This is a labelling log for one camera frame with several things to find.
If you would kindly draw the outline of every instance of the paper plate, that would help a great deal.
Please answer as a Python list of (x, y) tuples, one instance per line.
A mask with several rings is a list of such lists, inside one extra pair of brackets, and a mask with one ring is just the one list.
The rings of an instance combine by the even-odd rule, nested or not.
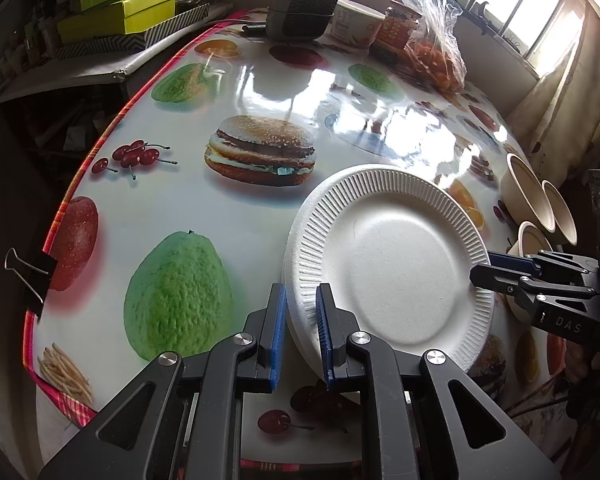
[(438, 348), (467, 371), (488, 335), (494, 294), (469, 271), (487, 249), (462, 208), (440, 188), (395, 166), (334, 174), (298, 210), (286, 245), (288, 325), (321, 375), (315, 288), (394, 349)]

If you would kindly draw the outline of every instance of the yellow box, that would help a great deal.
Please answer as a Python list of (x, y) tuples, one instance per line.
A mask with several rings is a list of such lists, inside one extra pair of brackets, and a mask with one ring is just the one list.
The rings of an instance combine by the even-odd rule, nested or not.
[(62, 44), (142, 32), (175, 16), (175, 0), (120, 0), (58, 22)]

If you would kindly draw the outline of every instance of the wall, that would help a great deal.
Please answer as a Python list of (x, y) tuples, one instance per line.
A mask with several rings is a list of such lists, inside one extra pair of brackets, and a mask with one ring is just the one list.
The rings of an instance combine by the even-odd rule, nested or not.
[[(26, 6), (12, 0), (0, 15), (0, 52), (23, 23)], [(56, 200), (32, 168), (0, 113), (0, 447), (26, 478), (35, 478), (40, 450), (35, 428), (35, 386), (20, 361), (24, 310), (22, 285), (2, 266), (13, 246), (27, 254), (32, 235)]]
[[(235, 0), (236, 7), (266, 7), (269, 0)], [(384, 12), (391, 0), (355, 0)], [(493, 38), (482, 36), (480, 28), (460, 17), (455, 29), (458, 46), (467, 68), (467, 79), (480, 88), (505, 116), (529, 93), (536, 78)]]

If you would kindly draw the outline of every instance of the hamburger print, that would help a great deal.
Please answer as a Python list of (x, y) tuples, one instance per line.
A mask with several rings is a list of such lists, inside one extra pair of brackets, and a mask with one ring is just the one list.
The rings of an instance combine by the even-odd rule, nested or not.
[(314, 138), (288, 121), (229, 117), (209, 139), (205, 162), (212, 170), (240, 182), (297, 186), (314, 169)]

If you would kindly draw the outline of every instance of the paper cup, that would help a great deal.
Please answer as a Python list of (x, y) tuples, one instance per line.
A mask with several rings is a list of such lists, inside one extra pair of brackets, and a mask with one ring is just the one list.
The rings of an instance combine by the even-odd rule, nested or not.
[(542, 189), (544, 189), (544, 193), (549, 199), (555, 217), (555, 231), (547, 233), (547, 237), (553, 245), (561, 245), (567, 242), (576, 245), (578, 243), (578, 232), (569, 206), (567, 206), (556, 187), (548, 180), (542, 181)]
[[(551, 251), (552, 247), (542, 231), (531, 222), (522, 222), (518, 229), (518, 240), (509, 249), (507, 254), (512, 256), (525, 256), (526, 254), (538, 254), (541, 250)], [(507, 303), (514, 316), (523, 323), (530, 324), (531, 316), (516, 303), (513, 296), (507, 296)]]
[(500, 193), (516, 224), (532, 222), (545, 232), (555, 231), (554, 212), (533, 170), (524, 161), (509, 153), (507, 172), (500, 179)]
[(338, 0), (331, 35), (356, 48), (369, 48), (383, 21), (382, 12), (350, 0)]

